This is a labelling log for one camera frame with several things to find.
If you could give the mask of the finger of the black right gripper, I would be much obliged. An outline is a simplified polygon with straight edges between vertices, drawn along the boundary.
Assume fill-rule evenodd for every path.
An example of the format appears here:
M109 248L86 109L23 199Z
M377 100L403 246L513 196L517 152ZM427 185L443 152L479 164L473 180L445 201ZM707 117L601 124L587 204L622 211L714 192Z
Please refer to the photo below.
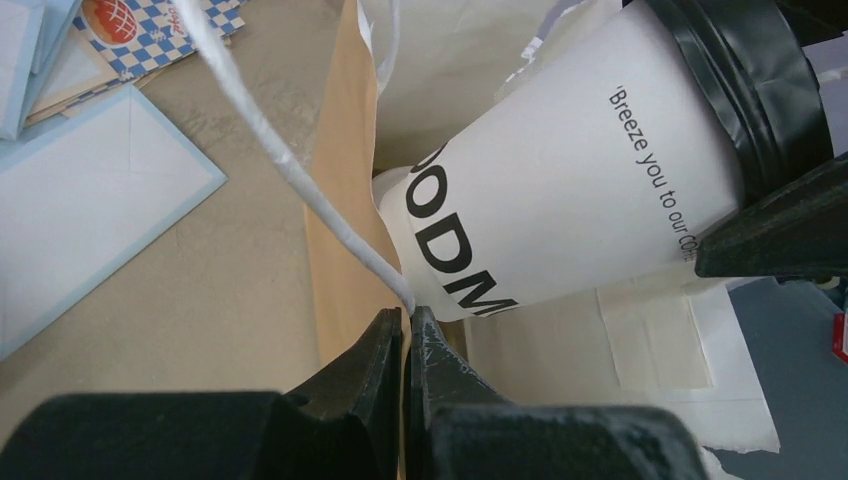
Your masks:
M700 242L700 278L847 275L845 153L744 209Z

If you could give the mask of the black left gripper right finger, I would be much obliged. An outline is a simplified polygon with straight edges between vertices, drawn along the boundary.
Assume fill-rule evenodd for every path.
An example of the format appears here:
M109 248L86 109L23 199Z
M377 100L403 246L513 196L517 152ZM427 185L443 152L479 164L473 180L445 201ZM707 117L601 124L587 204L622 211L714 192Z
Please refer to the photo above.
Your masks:
M407 478L707 478L699 446L670 412L514 404L448 344L429 308L417 308L410 323Z

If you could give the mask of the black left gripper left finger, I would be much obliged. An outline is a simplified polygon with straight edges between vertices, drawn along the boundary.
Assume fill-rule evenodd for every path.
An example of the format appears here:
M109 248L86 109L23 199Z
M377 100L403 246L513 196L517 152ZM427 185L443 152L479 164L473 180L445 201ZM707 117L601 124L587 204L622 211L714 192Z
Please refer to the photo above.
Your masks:
M380 311L295 389L85 393L35 408L1 451L5 479L392 479L402 315Z

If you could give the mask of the kraft brown paper bag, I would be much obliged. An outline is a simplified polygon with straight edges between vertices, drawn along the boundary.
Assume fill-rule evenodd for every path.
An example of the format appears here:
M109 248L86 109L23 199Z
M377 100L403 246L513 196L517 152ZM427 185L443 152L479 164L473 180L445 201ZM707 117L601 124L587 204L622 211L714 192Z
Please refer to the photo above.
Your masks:
M377 80L362 8L343 5L308 171L352 228L384 258L397 256L372 200ZM704 389L626 390L618 354L648 350L609 333L644 324L658 353L701 360ZM462 355L508 399L526 405L647 404L675 414L702 448L709 475L725 477L717 450L778 452L780 441L726 286L679 271L625 281L457 325Z

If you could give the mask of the black lid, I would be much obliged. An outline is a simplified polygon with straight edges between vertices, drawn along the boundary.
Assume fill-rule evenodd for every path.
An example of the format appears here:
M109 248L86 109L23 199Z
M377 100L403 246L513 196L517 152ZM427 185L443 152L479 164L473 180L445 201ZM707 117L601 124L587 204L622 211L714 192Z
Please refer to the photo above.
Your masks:
M651 1L733 144L750 206L833 159L820 87L773 1Z

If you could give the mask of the white printed coffee cup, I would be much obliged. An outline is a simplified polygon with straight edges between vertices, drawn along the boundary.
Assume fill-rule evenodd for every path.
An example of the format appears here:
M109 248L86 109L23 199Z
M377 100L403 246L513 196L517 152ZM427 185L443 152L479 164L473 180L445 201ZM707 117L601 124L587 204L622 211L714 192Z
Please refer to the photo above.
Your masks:
M418 305L450 322L676 266L740 208L736 153L658 12L625 6L383 195Z

